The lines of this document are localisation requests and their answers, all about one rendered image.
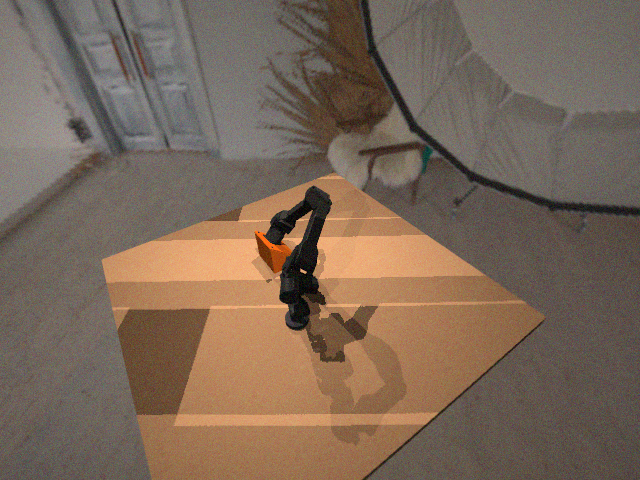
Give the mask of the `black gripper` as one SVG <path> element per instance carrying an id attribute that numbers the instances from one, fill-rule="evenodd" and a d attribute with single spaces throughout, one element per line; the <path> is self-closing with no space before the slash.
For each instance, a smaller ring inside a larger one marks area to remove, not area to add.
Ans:
<path id="1" fill-rule="evenodd" d="M 282 279 L 283 279 L 283 275 L 281 273 L 280 280 Z M 294 304 L 288 304 L 288 308 L 289 308 L 291 319 L 293 320 L 310 315 L 310 309 L 309 309 L 308 303 L 304 300 L 304 298 L 301 298 L 300 290 L 299 290 L 298 302 Z"/>

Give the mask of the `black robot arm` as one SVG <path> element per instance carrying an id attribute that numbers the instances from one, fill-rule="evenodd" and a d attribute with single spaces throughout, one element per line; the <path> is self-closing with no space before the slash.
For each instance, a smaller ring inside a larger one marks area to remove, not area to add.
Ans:
<path id="1" fill-rule="evenodd" d="M 296 221 L 313 210 L 301 243 L 286 257 L 282 267 L 279 299 L 285 304 L 298 302 L 299 290 L 300 296 L 304 293 L 317 293 L 319 284 L 317 278 L 313 277 L 318 257 L 317 243 L 331 205 L 328 193 L 316 186 L 309 187 L 300 203 L 289 211 L 282 210 L 272 217 L 271 227 L 266 235 L 263 234 L 270 243 L 281 245 L 285 233 L 289 234 Z M 307 273 L 302 273 L 300 269 Z M 303 286 L 300 287 L 301 282 Z"/>

